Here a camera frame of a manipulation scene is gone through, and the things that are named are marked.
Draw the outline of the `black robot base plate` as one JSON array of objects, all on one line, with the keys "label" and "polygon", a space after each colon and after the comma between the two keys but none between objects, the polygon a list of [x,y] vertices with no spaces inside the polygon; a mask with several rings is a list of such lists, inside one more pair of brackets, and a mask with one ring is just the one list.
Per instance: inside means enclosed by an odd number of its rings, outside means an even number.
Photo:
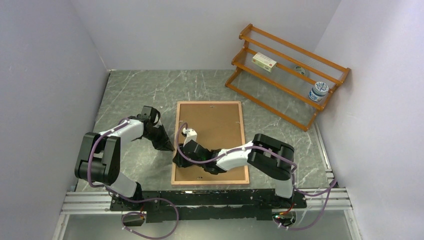
[{"label": "black robot base plate", "polygon": [[146,212],[147,223],[210,219],[256,219],[268,221],[289,208],[305,209],[306,198],[294,192],[282,198],[273,188],[227,190],[144,191],[146,200],[137,208]]}]

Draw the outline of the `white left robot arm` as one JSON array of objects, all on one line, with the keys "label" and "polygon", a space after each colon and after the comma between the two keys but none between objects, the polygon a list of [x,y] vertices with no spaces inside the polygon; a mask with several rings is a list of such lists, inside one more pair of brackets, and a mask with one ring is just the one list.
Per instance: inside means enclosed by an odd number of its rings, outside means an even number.
[{"label": "white left robot arm", "polygon": [[121,148],[132,141],[147,139],[155,150],[174,151],[160,112],[152,106],[143,106],[141,113],[123,118],[117,126],[99,133],[83,136],[74,175],[85,180],[92,188],[106,188],[119,197],[130,210],[143,203],[140,183],[121,172]]}]

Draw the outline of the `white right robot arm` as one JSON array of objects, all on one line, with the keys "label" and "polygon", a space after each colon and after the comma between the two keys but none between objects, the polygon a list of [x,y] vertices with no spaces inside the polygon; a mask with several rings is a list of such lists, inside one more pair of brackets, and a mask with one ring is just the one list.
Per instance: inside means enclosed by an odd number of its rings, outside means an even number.
[{"label": "white right robot arm", "polygon": [[258,133],[252,141],[230,149],[209,150],[191,139],[178,145],[172,161],[177,167],[198,166],[213,175],[252,166],[274,180],[275,202],[286,208],[295,199],[294,155],[295,149],[290,144]]}]

